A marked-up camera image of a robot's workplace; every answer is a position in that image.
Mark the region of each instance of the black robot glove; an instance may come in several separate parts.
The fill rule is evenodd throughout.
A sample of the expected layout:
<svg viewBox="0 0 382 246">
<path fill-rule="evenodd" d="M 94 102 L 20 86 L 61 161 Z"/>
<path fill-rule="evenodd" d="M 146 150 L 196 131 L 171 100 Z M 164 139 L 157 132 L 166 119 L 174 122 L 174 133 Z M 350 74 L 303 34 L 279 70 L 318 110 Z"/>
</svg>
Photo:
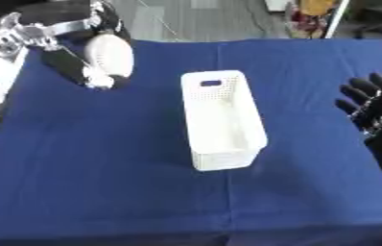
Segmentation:
<svg viewBox="0 0 382 246">
<path fill-rule="evenodd" d="M 371 74 L 370 81 L 351 79 L 341 92 L 357 105 L 337 100 L 355 126 L 365 134 L 365 143 L 382 168 L 382 77 Z"/>
</svg>

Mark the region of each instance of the white plastic basket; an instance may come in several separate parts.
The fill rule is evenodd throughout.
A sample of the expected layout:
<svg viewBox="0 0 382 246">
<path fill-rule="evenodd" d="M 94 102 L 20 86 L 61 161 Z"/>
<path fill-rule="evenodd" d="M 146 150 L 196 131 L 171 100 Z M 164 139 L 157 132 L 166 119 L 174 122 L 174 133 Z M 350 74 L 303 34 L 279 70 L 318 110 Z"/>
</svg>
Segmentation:
<svg viewBox="0 0 382 246">
<path fill-rule="evenodd" d="M 213 171 L 251 165 L 268 139 L 245 75 L 188 73 L 181 83 L 194 166 Z"/>
</svg>

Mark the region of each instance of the orange object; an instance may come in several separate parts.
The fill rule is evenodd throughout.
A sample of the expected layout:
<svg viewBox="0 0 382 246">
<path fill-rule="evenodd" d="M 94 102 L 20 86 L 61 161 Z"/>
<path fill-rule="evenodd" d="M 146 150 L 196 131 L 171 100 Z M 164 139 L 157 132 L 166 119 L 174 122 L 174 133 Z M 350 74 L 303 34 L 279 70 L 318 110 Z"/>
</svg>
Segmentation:
<svg viewBox="0 0 382 246">
<path fill-rule="evenodd" d="M 336 3 L 336 0 L 300 0 L 300 10 L 308 15 L 324 15 Z"/>
</svg>

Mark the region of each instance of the black cable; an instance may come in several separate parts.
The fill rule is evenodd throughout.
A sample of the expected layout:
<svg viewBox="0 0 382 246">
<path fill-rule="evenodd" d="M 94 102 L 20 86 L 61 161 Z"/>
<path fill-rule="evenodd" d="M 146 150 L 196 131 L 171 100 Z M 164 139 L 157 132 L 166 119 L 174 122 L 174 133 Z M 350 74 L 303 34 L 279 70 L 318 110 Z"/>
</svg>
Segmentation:
<svg viewBox="0 0 382 246">
<path fill-rule="evenodd" d="M 252 21 L 252 24 L 258 29 L 260 30 L 264 36 L 267 35 L 267 31 L 266 29 L 261 26 L 261 24 L 258 22 L 258 20 L 256 19 L 256 16 L 255 16 L 255 12 L 253 12 L 251 10 L 251 6 L 250 6 L 250 0 L 245 0 L 246 1 L 246 10 L 247 12 L 251 15 L 251 21 Z"/>
</svg>

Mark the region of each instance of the cable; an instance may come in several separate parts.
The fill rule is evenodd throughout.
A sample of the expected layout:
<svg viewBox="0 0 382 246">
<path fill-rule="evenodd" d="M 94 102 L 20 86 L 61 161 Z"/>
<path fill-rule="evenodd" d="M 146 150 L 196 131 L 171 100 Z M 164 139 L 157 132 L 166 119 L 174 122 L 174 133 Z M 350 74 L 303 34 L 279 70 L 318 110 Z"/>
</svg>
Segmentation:
<svg viewBox="0 0 382 246">
<path fill-rule="evenodd" d="M 145 8 L 148 8 L 148 9 L 150 8 L 150 6 L 148 4 L 146 4 L 143 0 L 137 0 L 137 2 L 139 2 Z M 161 17 L 159 17 L 156 14 L 154 14 L 154 17 L 156 20 L 158 20 L 164 26 L 165 29 L 167 29 L 173 36 L 175 36 L 176 42 L 181 42 L 181 40 L 179 39 L 178 33 L 173 31 L 173 29 Z"/>
<path fill-rule="evenodd" d="M 266 29 L 261 26 L 261 24 L 258 22 L 258 20 L 256 19 L 256 16 L 255 16 L 255 12 L 253 12 L 251 10 L 251 6 L 250 6 L 250 1 L 251 0 L 246 0 L 246 3 L 245 3 L 245 7 L 246 7 L 246 10 L 247 12 L 251 15 L 251 21 L 252 21 L 252 24 L 258 29 L 260 30 L 264 36 L 267 35 L 267 31 Z"/>
</svg>

